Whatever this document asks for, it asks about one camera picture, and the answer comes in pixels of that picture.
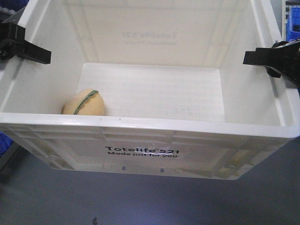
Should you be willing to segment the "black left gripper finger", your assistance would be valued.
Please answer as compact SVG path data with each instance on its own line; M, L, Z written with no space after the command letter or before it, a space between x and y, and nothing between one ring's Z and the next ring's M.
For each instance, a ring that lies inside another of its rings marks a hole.
M25 28L12 22L0 24L0 60L14 56L42 64L51 63L51 52L25 40Z

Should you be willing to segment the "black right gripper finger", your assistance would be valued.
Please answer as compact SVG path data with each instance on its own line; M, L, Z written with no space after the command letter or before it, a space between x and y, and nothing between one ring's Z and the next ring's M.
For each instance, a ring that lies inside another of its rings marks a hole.
M300 40L276 42L271 48L246 51L244 65L261 66L273 78L284 77L300 87Z

